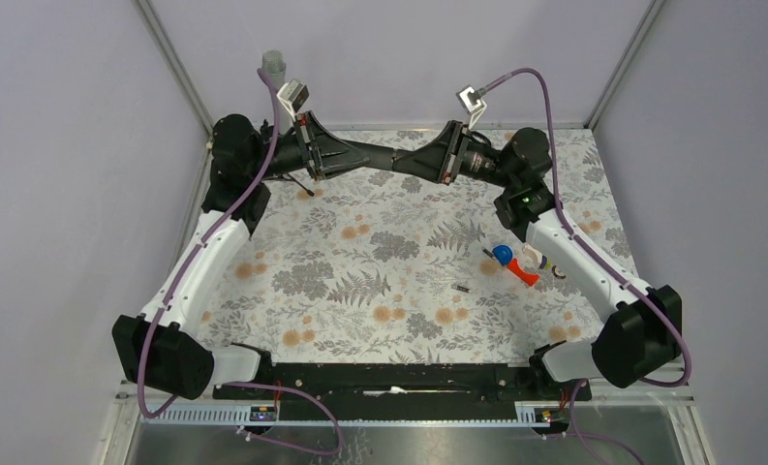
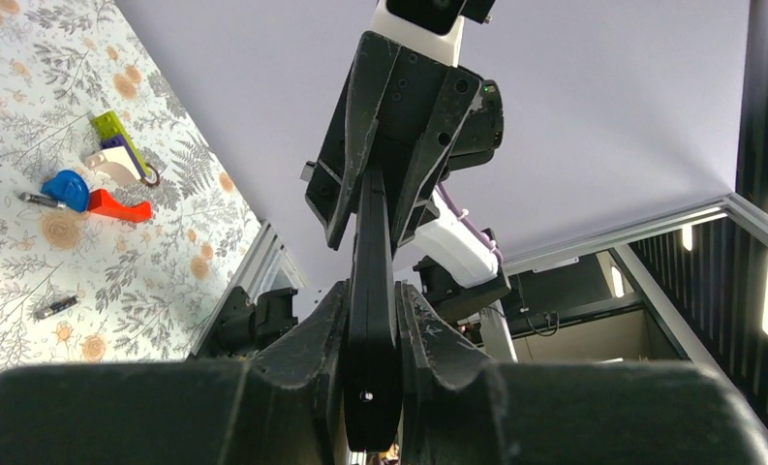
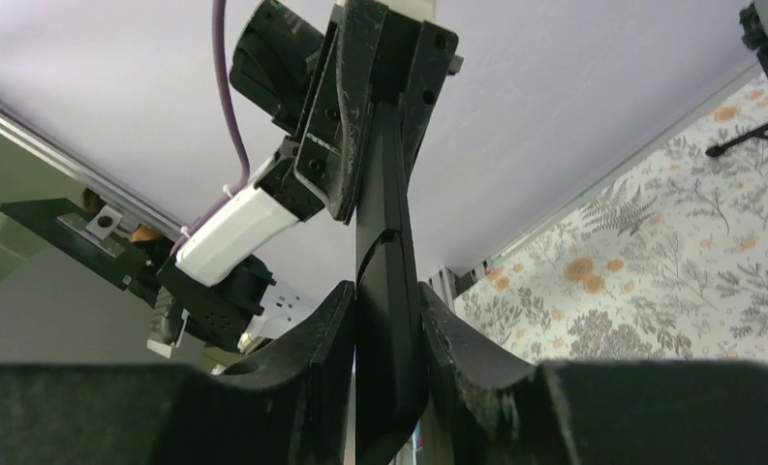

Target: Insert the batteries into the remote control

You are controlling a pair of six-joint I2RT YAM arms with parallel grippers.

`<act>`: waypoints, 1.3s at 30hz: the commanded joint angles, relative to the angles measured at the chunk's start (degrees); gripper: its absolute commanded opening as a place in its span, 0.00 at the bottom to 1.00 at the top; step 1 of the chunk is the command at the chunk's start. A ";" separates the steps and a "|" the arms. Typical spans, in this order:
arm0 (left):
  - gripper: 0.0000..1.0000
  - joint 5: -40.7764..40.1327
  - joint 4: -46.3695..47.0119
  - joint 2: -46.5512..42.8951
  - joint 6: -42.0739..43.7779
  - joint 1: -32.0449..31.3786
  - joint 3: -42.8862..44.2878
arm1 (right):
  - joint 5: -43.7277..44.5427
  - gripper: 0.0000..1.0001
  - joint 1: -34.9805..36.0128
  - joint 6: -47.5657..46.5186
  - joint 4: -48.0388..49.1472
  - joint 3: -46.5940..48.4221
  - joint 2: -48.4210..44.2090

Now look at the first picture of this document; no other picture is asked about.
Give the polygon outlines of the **black remote control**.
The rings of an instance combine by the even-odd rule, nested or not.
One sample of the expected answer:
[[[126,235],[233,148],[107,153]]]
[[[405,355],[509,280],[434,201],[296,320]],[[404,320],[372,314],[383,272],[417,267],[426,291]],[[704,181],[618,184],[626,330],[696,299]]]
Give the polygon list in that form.
[[[399,155],[397,149],[359,141],[350,141],[349,145],[360,154],[364,168],[394,171],[393,166]]]

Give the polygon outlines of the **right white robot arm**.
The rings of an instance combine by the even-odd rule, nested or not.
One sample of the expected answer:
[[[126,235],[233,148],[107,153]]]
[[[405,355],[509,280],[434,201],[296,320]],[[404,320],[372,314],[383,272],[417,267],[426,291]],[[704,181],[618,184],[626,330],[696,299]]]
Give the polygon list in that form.
[[[559,342],[534,352],[530,390],[551,399],[568,381],[603,378],[617,388],[643,382],[685,384],[691,357],[682,339],[682,300],[631,275],[586,236],[564,209],[555,184],[554,139],[523,128],[497,150],[465,134],[458,121],[417,150],[383,149],[375,166],[439,184],[463,175],[503,188],[494,201],[503,227],[546,256],[592,304],[603,327],[590,341]]]

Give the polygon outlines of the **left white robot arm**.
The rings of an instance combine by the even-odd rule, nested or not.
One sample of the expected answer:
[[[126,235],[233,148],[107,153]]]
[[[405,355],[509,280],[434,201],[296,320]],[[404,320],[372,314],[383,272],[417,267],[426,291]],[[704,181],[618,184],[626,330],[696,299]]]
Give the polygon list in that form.
[[[111,335],[126,379],[144,393],[196,399],[212,386],[236,385],[252,398],[270,392],[273,373],[260,350],[208,347],[198,339],[202,314],[234,255],[256,231],[270,200],[267,181],[305,170],[324,180],[359,168],[389,171],[396,150],[340,139],[315,115],[295,116],[285,132],[257,128],[230,114],[213,126],[210,185],[196,230],[167,280],[135,317],[121,316]]]

